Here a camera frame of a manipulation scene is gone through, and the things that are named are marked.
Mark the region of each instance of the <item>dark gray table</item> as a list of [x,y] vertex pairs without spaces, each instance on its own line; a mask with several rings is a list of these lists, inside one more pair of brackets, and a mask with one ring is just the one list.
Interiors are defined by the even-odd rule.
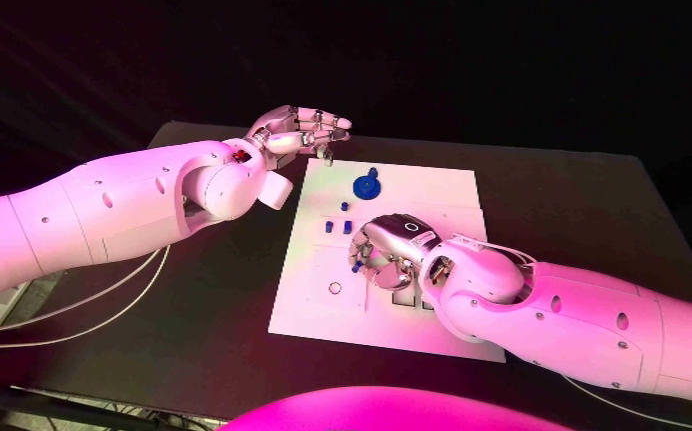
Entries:
[[[171,122],[151,146],[242,134],[239,128]],[[493,242],[692,301],[692,253],[631,156],[357,136],[334,150],[344,160],[473,169]],[[516,358],[486,363],[267,332],[304,170],[300,158],[281,170],[295,190],[280,212],[257,203],[239,220],[173,245],[148,294],[105,328],[58,345],[0,350],[0,380],[223,419],[320,388],[405,386],[480,399],[577,428],[652,429],[652,422]],[[45,310],[102,289],[140,261],[71,270]],[[98,323],[151,274],[153,267],[112,296],[3,340],[58,337]],[[396,367],[388,366],[393,361]],[[690,402],[595,389],[643,412],[692,422]]]

